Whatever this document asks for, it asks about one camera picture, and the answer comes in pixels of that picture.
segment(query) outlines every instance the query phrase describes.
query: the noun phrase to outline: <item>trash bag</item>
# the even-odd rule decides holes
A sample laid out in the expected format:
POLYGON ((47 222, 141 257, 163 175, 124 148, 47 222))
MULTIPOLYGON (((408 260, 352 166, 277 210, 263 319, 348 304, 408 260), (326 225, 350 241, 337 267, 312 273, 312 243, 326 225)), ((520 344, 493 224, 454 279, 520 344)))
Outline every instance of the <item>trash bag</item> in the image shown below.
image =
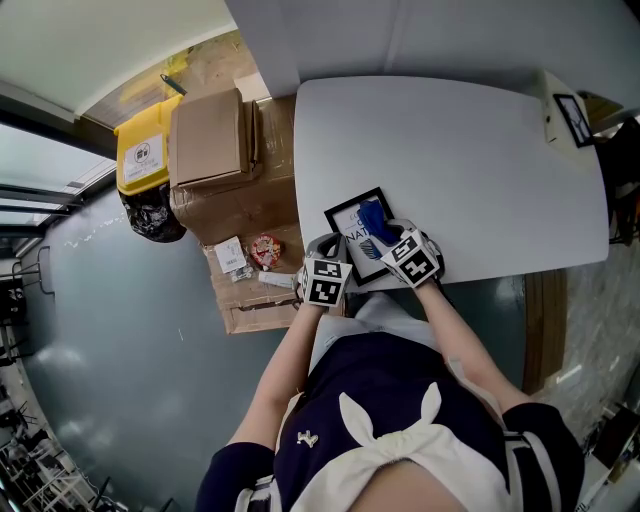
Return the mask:
POLYGON ((160 243, 175 242, 184 236, 187 229, 169 206, 169 183, 132 196, 118 193, 131 228, 139 235, 160 243))

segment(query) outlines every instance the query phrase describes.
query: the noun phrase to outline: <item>framed picture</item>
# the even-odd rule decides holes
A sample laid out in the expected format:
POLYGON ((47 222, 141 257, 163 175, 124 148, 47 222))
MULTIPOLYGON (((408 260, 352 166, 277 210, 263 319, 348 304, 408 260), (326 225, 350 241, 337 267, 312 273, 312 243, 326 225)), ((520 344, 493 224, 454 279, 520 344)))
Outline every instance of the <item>framed picture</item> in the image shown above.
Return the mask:
POLYGON ((373 257, 369 233, 358 217, 362 201, 379 201, 386 219, 393 219, 391 209, 380 187, 360 194, 324 212, 331 229, 342 233, 347 239, 349 263, 353 265, 352 275, 358 286, 369 283, 389 273, 379 259, 373 257))
POLYGON ((593 135, 591 134, 589 123, 582 115, 582 110, 580 110, 580 105, 578 105, 576 99, 570 94, 554 94, 553 99, 556 100, 560 112, 562 112, 562 117, 564 117, 569 127, 576 146, 581 148, 593 144, 593 135))

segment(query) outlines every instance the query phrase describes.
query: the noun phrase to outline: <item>cardboard box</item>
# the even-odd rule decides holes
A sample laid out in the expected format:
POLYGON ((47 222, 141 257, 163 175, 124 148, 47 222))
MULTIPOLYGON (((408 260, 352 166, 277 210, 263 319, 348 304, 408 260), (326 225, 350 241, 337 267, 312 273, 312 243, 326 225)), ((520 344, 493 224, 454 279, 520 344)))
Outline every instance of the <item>cardboard box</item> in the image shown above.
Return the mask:
POLYGON ((172 187, 171 209, 203 245, 298 222, 293 178, 295 97, 258 104, 262 173, 247 183, 172 187))
POLYGON ((243 104, 238 89, 188 94, 171 116, 171 186, 192 188, 253 179, 258 139, 256 103, 243 104))
MULTIPOLYGON (((240 243, 245 251, 262 233, 272 235, 284 244, 282 255, 272 271, 283 274, 296 273, 304 258, 300 225, 291 224, 240 236, 240 243)), ((261 283, 258 281, 258 270, 255 270, 250 279, 233 283, 229 274, 222 273, 213 245, 205 246, 203 250, 209 262, 211 283, 216 292, 227 334, 278 329, 291 325, 296 314, 291 304, 296 298, 293 290, 261 283)))

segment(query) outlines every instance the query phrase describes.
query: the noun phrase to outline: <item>small tag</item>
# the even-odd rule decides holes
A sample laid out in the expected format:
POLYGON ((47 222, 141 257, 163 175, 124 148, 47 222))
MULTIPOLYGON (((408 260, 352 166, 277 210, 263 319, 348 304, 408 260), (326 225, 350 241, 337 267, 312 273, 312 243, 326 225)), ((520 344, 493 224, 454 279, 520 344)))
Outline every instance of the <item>small tag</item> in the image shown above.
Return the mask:
POLYGON ((214 249, 222 272, 225 274, 242 268, 247 264, 247 260, 242 252, 240 240, 237 236, 216 245, 214 249))

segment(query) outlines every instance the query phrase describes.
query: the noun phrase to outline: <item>wooden panel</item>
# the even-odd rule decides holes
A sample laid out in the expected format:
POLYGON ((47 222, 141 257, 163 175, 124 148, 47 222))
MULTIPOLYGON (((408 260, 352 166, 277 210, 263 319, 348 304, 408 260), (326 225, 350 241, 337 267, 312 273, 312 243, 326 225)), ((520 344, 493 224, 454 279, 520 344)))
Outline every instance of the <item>wooden panel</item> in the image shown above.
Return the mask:
POLYGON ((561 270, 525 276, 526 352, 523 391, 539 391, 562 368, 567 330, 567 276, 561 270))

